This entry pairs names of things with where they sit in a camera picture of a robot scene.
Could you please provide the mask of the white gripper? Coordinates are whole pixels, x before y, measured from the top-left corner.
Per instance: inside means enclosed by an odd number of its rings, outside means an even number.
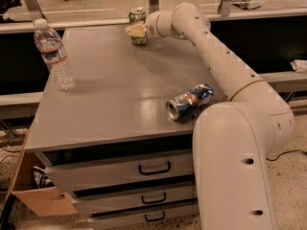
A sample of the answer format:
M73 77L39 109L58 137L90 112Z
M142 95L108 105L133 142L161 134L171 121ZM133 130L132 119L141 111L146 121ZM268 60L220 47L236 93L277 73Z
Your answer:
M145 37L170 37L175 35L172 25L171 11L155 11L150 13L146 21L139 21L126 28L129 36Z

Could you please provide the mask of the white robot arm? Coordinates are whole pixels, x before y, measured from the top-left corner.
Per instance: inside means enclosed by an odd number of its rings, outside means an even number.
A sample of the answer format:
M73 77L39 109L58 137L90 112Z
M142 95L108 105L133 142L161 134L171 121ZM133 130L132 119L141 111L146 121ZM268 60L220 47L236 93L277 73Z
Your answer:
M201 230L279 230L266 156L289 141L293 111L211 33L194 5L153 13L136 8L129 19L131 36L190 41L224 93L222 102L200 114L193 131Z

